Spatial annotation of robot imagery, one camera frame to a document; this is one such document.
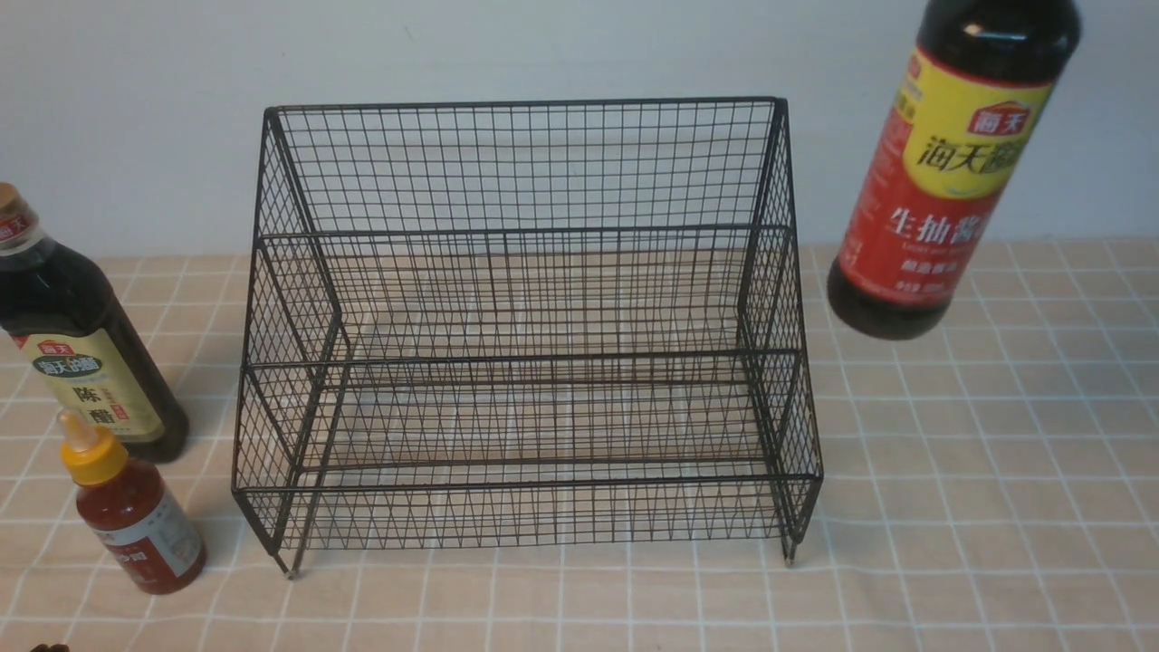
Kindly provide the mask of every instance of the white label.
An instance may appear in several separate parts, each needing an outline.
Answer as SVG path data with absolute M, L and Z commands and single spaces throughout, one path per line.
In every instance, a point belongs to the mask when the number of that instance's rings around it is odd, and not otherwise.
M 161 503 L 148 517 L 132 526 L 119 530 L 94 528 L 93 532 L 122 563 L 145 562 L 150 548 L 155 549 L 177 578 L 194 565 L 202 552 L 202 537 L 169 490 L 165 491 Z

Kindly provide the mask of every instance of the white wall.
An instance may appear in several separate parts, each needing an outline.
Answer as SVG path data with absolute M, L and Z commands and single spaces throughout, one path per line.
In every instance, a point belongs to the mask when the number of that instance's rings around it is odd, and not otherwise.
M 833 241 L 923 6 L 6 0 L 0 178 L 94 255 L 241 251 L 270 104 L 777 94 L 802 235 Z M 992 236 L 1159 233 L 1159 2 L 1084 14 Z

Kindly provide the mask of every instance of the yellow label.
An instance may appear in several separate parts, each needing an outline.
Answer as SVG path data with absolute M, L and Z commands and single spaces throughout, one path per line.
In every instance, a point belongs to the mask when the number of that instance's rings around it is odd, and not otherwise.
M 49 383 L 57 401 L 126 444 L 161 437 L 161 419 L 104 330 L 86 338 L 28 336 L 16 346 Z
M 897 110 L 913 129 L 905 171 L 918 188 L 947 199 L 1001 190 L 1052 88 L 974 80 L 916 50 L 897 94 Z

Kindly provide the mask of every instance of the two-tier wire shelf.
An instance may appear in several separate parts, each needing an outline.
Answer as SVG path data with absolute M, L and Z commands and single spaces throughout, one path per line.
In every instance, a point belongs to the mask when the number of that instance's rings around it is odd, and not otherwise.
M 233 495 L 307 549 L 780 537 L 817 500 L 787 104 L 277 107 Z

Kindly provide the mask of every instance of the chili sauce bottle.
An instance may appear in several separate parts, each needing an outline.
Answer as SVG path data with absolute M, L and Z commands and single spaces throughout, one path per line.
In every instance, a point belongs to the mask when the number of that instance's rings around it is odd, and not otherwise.
M 65 408 L 108 428 L 130 455 L 170 462 L 181 454 L 189 418 L 109 279 L 45 235 L 8 183 L 0 183 L 0 328 Z
M 829 302 L 887 340 L 926 334 L 1078 46 L 1072 0 L 931 0 L 845 240 Z
M 131 460 L 108 428 L 74 411 L 57 420 L 65 435 L 60 460 L 80 486 L 80 518 L 145 593 L 189 586 L 205 567 L 205 544 L 156 467 Z

